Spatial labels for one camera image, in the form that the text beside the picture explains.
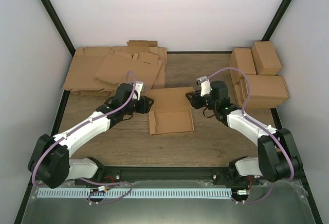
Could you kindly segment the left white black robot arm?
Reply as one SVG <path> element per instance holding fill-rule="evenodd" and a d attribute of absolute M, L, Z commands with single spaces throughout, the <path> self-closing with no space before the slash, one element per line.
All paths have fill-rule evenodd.
<path fill-rule="evenodd" d="M 32 183 L 40 180 L 51 189 L 66 180 L 76 179 L 101 185 L 105 179 L 105 166 L 93 157 L 72 159 L 72 155 L 94 137 L 124 121 L 125 116 L 147 114 L 154 101 L 142 95 L 144 86 L 139 81 L 120 84 L 114 96 L 109 97 L 84 121 L 54 136 L 40 136 L 28 163 Z"/>

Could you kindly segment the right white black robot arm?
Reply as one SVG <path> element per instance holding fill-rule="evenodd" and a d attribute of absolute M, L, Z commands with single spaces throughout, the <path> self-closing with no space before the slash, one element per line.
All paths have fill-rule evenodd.
<path fill-rule="evenodd" d="M 208 109 L 217 121 L 238 131 L 253 142 L 257 157 L 241 157 L 229 163 L 229 180 L 241 184 L 247 176 L 259 176 L 269 182 L 293 179 L 303 169 L 303 163 L 292 133 L 265 125 L 231 103 L 223 81 L 202 82 L 200 90 L 189 92 L 186 98 L 194 109 Z"/>

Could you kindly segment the cardboard box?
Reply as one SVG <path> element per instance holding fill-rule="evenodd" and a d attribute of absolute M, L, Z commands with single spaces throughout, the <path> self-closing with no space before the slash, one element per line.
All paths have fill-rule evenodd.
<path fill-rule="evenodd" d="M 154 103 L 149 112 L 149 131 L 151 135 L 194 132 L 191 104 L 187 93 L 193 87 L 151 89 L 146 96 Z"/>

